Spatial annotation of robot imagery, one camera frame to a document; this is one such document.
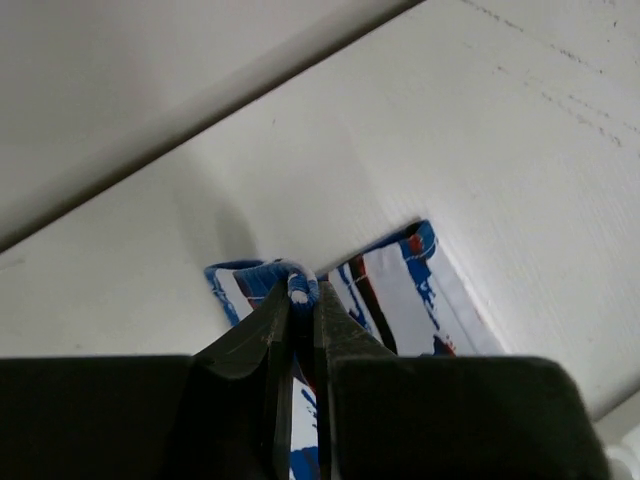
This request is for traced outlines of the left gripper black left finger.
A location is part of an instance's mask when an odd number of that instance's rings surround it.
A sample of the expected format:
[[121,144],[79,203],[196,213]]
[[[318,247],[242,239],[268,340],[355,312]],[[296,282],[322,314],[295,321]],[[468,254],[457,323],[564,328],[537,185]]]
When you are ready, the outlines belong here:
[[287,479],[293,348],[286,287],[195,356],[192,468],[200,478]]

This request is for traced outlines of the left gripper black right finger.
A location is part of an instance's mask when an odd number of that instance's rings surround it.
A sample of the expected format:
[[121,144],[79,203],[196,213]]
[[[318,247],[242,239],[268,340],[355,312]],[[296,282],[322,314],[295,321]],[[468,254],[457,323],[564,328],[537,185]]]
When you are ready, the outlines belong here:
[[329,283],[319,287],[314,368],[321,477],[391,479],[396,356],[346,312]]

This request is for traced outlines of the blue white red patterned trousers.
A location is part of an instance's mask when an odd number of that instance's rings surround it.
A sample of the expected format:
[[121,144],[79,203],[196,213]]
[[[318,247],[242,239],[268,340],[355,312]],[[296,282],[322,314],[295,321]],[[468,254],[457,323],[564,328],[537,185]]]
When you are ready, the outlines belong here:
[[[204,271],[231,325],[256,309],[274,284],[294,278],[294,292],[312,300],[296,265],[284,260],[220,263]],[[480,319],[431,224],[419,221],[319,276],[349,316],[402,355],[495,355],[501,348]]]

